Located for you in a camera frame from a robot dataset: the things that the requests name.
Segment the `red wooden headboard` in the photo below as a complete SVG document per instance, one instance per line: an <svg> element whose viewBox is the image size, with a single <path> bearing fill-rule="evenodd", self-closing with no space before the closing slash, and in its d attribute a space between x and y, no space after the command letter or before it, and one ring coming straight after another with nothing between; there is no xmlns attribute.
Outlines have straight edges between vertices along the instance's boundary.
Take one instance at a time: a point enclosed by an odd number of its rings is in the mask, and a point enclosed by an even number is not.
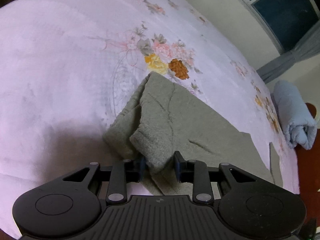
<svg viewBox="0 0 320 240"><path fill-rule="evenodd" d="M306 222L316 220L319 229L319 129L310 150L295 148L298 163L300 197L306 205Z"/></svg>

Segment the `sliding glass window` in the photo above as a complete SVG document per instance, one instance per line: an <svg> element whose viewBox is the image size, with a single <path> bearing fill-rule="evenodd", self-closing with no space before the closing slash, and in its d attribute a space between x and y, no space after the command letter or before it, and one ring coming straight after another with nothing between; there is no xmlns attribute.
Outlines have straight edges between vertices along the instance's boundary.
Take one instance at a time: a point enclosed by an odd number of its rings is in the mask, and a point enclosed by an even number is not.
<svg viewBox="0 0 320 240"><path fill-rule="evenodd" d="M319 0L241 0L280 53L291 50L319 21Z"/></svg>

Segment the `pink floral bed sheet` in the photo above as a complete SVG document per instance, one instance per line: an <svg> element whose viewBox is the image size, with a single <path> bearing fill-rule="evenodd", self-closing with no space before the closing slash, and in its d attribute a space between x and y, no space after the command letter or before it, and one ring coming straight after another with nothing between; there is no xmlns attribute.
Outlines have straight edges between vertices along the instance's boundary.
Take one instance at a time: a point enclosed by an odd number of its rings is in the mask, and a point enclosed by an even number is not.
<svg viewBox="0 0 320 240"><path fill-rule="evenodd" d="M299 192L297 158L270 93L242 53L186 0L16 0L1 9L1 229L20 232L15 200L92 161L103 134L151 71L178 83L249 133L265 165L280 157Z"/></svg>

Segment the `rolled light blue quilt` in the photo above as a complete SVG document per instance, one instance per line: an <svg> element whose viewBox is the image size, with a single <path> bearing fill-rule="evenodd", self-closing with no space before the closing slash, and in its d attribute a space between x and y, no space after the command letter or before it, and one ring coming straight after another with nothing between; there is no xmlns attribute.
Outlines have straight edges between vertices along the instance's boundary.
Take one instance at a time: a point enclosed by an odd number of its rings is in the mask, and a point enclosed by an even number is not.
<svg viewBox="0 0 320 240"><path fill-rule="evenodd" d="M317 135L317 122L312 117L298 88L279 80L273 90L273 101L289 148L302 146L310 150Z"/></svg>

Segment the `right grey curtain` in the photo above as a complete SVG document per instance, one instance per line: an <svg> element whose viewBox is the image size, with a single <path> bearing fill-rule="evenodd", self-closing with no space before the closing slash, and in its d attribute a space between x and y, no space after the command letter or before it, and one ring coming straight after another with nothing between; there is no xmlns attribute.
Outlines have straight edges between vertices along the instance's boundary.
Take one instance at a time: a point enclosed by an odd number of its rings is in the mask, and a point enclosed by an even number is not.
<svg viewBox="0 0 320 240"><path fill-rule="evenodd" d="M258 75L269 83L289 70L296 63L319 54L319 22L317 22L290 50L257 70Z"/></svg>

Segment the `grey knit pants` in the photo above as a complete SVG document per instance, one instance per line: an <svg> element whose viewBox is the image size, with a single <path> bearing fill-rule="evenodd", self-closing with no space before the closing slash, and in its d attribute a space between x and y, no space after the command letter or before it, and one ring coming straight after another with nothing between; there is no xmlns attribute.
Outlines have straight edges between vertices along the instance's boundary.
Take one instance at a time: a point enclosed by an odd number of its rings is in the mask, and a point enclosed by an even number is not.
<svg viewBox="0 0 320 240"><path fill-rule="evenodd" d="M190 195L191 185L178 183L174 153L208 166L230 163L277 186L283 185L276 151L263 163L252 138L184 87L149 74L104 135L111 150L125 159L142 154L149 168L142 181L153 195Z"/></svg>

